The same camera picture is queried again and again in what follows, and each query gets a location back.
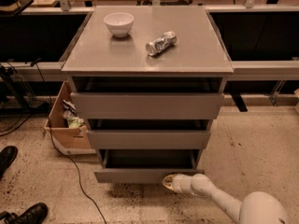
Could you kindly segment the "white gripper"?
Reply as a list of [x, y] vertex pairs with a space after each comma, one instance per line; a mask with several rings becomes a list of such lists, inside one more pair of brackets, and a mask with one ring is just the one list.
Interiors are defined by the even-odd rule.
[[196, 175], [167, 175], [162, 184], [176, 193], [208, 196], [209, 179], [202, 174]]

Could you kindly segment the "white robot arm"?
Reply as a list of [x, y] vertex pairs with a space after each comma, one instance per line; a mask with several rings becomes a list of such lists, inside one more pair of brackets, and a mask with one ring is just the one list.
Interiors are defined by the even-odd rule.
[[163, 179], [163, 185], [175, 193], [206, 195], [235, 224], [289, 224], [283, 205], [272, 195], [254, 191], [243, 201], [218, 189], [202, 174], [172, 174]]

